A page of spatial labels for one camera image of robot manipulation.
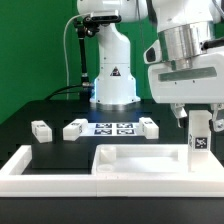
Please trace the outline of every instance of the green wall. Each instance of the green wall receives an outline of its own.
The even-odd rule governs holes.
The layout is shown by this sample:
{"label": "green wall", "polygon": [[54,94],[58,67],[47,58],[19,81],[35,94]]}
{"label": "green wall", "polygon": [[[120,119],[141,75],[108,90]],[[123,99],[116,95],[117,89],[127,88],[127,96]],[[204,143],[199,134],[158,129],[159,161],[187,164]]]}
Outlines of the green wall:
{"label": "green wall", "polygon": [[[0,123],[31,100],[44,99],[66,85],[62,37],[67,21],[77,14],[76,0],[0,1]],[[137,80],[137,94],[150,98],[147,67],[138,23],[118,24],[132,43],[131,71]],[[155,29],[142,21],[145,48],[156,39]],[[218,35],[223,35],[223,26]],[[79,83],[80,59],[76,33],[68,30],[71,84]],[[98,75],[96,38],[86,39],[90,78]]]}

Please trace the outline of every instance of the warning triangle label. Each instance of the warning triangle label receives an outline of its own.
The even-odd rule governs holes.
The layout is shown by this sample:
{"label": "warning triangle label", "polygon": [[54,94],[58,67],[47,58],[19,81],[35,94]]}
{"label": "warning triangle label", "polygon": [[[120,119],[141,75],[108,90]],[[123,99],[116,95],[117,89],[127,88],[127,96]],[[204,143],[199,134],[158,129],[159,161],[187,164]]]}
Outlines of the warning triangle label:
{"label": "warning triangle label", "polygon": [[113,72],[111,73],[110,76],[121,76],[117,67],[114,68],[114,70],[113,70]]}

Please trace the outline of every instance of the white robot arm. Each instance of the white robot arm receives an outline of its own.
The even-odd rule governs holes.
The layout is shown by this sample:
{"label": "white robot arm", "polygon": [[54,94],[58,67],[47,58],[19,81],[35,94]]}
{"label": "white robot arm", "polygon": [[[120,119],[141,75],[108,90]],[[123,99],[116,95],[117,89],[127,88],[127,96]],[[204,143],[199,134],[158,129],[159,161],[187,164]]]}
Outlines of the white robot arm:
{"label": "white robot arm", "polygon": [[[122,22],[133,22],[147,16],[145,0],[78,0],[80,14],[92,12],[88,20],[107,19],[108,13],[121,16]],[[92,106],[103,109],[123,109],[140,101],[136,96],[135,78],[130,73],[130,42],[119,33],[114,23],[100,24],[97,33],[100,74],[95,79]]]}
{"label": "white robot arm", "polygon": [[221,17],[211,0],[148,0],[154,9],[158,40],[145,52],[152,96],[186,116],[185,103],[211,104],[216,131],[224,129],[217,112],[224,103],[224,47],[212,43]]}

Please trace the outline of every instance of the black table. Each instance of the black table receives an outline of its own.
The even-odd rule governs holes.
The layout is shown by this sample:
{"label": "black table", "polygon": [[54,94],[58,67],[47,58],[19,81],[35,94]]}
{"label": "black table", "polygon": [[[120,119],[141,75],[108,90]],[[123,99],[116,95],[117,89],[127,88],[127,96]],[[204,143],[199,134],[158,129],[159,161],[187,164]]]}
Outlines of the black table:
{"label": "black table", "polygon": [[[187,105],[186,111],[206,109],[207,105]],[[77,118],[89,123],[138,122],[151,117],[160,128],[159,140],[134,137],[80,137],[65,143],[62,129]],[[40,144],[31,133],[31,121],[44,120],[53,130],[53,142]],[[26,174],[88,174],[99,144],[186,144],[187,127],[178,128],[169,105],[142,100],[126,111],[100,111],[80,101],[32,101],[0,126],[0,167],[21,145],[32,145],[33,161]],[[41,148],[81,147],[87,157],[79,167],[66,167],[63,159],[41,153]],[[222,162],[223,133],[212,134],[212,152]],[[43,158],[49,161],[49,167]],[[223,198],[0,198],[0,223],[224,223]]]}

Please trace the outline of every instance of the white box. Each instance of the white box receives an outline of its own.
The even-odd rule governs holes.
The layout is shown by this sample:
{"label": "white box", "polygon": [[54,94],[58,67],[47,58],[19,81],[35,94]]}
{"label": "white box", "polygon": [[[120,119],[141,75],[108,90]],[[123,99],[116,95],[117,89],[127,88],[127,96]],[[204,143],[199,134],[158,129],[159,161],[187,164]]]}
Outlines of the white box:
{"label": "white box", "polygon": [[159,138],[159,127],[150,117],[139,118],[139,129],[144,133],[147,139]]}
{"label": "white box", "polygon": [[88,129],[87,119],[76,119],[63,128],[63,139],[65,141],[75,141],[82,132]]}
{"label": "white box", "polygon": [[52,142],[52,130],[44,121],[31,122],[32,133],[40,143]]}

